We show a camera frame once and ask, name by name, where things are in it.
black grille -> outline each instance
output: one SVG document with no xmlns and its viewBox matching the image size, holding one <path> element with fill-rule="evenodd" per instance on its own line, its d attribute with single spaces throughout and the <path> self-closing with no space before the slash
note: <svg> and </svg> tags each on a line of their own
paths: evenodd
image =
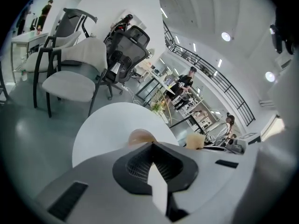
<svg viewBox="0 0 299 224">
<path fill-rule="evenodd" d="M 88 185 L 84 183 L 73 183 L 49 208 L 48 212 L 58 219 L 65 221 L 87 187 Z"/>
</svg>

black hair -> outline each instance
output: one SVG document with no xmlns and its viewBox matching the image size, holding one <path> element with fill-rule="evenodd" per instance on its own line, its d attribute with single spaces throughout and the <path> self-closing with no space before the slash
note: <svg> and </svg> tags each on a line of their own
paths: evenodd
<svg viewBox="0 0 299 224">
<path fill-rule="evenodd" d="M 121 21 L 120 21 L 120 23 L 121 22 L 124 22 L 124 23 L 126 23 L 126 24 L 129 24 L 130 23 L 130 21 L 133 19 L 133 15 L 132 14 L 128 14 L 127 16 L 125 16 L 125 18 L 123 18 Z"/>
</svg>

chair armrest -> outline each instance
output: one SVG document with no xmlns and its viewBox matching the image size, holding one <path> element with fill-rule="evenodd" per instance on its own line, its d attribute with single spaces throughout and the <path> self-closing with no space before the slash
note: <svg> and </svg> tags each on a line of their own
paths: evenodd
<svg viewBox="0 0 299 224">
<path fill-rule="evenodd" d="M 45 44 L 44 44 L 44 48 L 46 48 L 47 47 L 47 45 L 48 45 L 48 43 L 49 43 L 49 41 L 50 40 L 52 40 L 52 47 L 55 47 L 55 44 L 56 44 L 56 37 L 55 36 L 48 36 L 47 37 L 47 40 L 46 40 L 46 42 L 45 42 Z"/>
<path fill-rule="evenodd" d="M 51 52 L 52 52 L 52 48 L 50 48 L 50 47 L 49 48 L 42 47 L 42 48 L 39 49 L 37 60 L 36 60 L 36 68 L 34 70 L 34 75 L 38 74 L 39 66 L 41 64 L 41 60 L 42 60 L 42 56 L 43 56 L 44 52 L 47 52 L 49 54 L 49 58 L 50 58 L 50 55 L 51 55 Z"/>
</svg>

person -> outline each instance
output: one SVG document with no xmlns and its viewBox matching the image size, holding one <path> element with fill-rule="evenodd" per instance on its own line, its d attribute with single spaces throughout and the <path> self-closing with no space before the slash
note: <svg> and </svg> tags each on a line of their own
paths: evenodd
<svg viewBox="0 0 299 224">
<path fill-rule="evenodd" d="M 188 72 L 188 75 L 186 76 L 181 75 L 178 77 L 179 79 L 178 81 L 176 81 L 176 84 L 173 87 L 171 87 L 171 90 L 174 92 L 174 94 L 172 94 L 170 91 L 166 93 L 165 99 L 167 105 L 169 105 L 169 103 L 174 98 L 181 95 L 183 91 L 188 91 L 190 89 L 190 87 L 193 84 L 193 77 L 196 71 L 197 71 L 196 68 L 192 66 Z"/>
<path fill-rule="evenodd" d="M 233 125 L 235 124 L 235 117 L 231 114 L 228 114 L 225 123 L 219 125 L 215 129 L 211 130 L 208 134 L 211 137 L 211 141 L 209 144 L 214 144 L 218 146 L 221 144 L 223 138 L 229 135 Z"/>
<path fill-rule="evenodd" d="M 193 98 L 190 97 L 187 100 L 181 99 L 175 106 L 174 109 L 176 110 L 176 112 L 178 112 L 181 108 L 183 108 L 183 106 L 191 103 L 193 101 Z"/>
<path fill-rule="evenodd" d="M 37 27 L 36 28 L 38 28 L 40 26 L 41 30 L 43 29 L 43 26 L 45 24 L 46 18 L 47 18 L 48 14 L 49 14 L 49 11 L 50 11 L 51 7 L 52 7 L 52 3 L 53 3 L 53 0 L 49 0 L 48 4 L 43 7 L 42 14 L 41 14 L 41 16 L 38 19 Z"/>
<path fill-rule="evenodd" d="M 33 4 L 33 0 L 29 2 L 27 6 L 24 7 L 24 9 L 21 11 L 21 15 L 19 17 L 19 20 L 17 22 L 17 28 L 18 28 L 18 33 L 17 35 L 21 35 L 24 31 L 24 26 L 25 26 L 25 21 L 27 18 L 28 14 L 31 14 L 31 4 Z"/>
<path fill-rule="evenodd" d="M 114 33 L 121 29 L 124 32 L 127 30 L 128 26 L 130 25 L 130 21 L 133 19 L 133 15 L 132 14 L 128 14 L 127 16 L 125 16 L 125 18 L 121 19 L 118 23 L 114 24 L 112 23 L 110 26 L 110 32 L 109 34 L 106 36 L 106 38 L 104 39 L 104 42 L 106 42 L 108 39 L 112 39 Z"/>
</svg>

railing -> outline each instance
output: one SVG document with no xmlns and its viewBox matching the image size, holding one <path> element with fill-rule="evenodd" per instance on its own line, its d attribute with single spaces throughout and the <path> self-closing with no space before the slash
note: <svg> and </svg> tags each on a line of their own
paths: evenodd
<svg viewBox="0 0 299 224">
<path fill-rule="evenodd" d="M 243 118 L 246 126 L 250 125 L 252 121 L 256 120 L 246 101 L 243 99 L 237 89 L 225 78 L 225 76 L 197 54 L 177 45 L 165 22 L 163 23 L 165 43 L 168 49 L 178 56 L 184 58 L 190 64 L 207 75 L 234 104 Z"/>
</svg>

